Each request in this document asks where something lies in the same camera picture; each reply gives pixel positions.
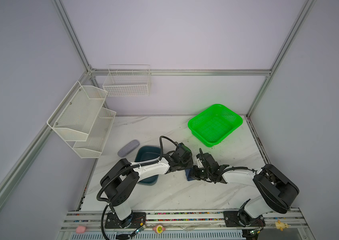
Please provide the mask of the dark blue paper napkin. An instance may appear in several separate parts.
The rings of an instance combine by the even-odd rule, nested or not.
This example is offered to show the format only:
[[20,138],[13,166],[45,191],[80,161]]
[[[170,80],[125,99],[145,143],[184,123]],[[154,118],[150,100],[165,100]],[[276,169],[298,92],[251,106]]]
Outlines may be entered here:
[[186,179],[187,181],[194,181],[194,175],[193,175],[194,171],[193,169],[187,169],[185,170],[185,175],[186,175]]

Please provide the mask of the green perforated plastic basket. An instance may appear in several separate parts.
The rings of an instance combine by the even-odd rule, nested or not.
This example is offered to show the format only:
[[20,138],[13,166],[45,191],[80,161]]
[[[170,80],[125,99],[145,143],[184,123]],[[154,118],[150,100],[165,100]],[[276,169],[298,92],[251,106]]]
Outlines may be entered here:
[[188,121],[191,133],[206,147],[221,143],[243,123],[241,116],[224,105],[214,104]]

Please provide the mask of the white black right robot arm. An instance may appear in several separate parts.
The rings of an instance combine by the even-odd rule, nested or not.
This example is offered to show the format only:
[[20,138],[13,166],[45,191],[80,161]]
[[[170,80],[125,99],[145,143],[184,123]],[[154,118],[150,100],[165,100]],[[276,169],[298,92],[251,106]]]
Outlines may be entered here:
[[266,164],[259,170],[248,167],[220,166],[186,170],[187,180],[208,183],[242,184],[257,188],[259,195],[242,204],[236,215],[236,223],[247,227],[269,212],[285,214],[299,194],[299,188],[274,165]]

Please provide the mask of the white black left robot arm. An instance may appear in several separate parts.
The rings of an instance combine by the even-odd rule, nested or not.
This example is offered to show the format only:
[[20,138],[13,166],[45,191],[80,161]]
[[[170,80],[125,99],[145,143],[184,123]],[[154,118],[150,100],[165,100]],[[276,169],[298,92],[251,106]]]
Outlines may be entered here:
[[137,183],[157,175],[190,169],[192,156],[180,157],[177,154],[165,155],[144,162],[131,163],[119,160],[101,180],[97,200],[107,202],[120,221],[131,218],[132,209],[128,199]]

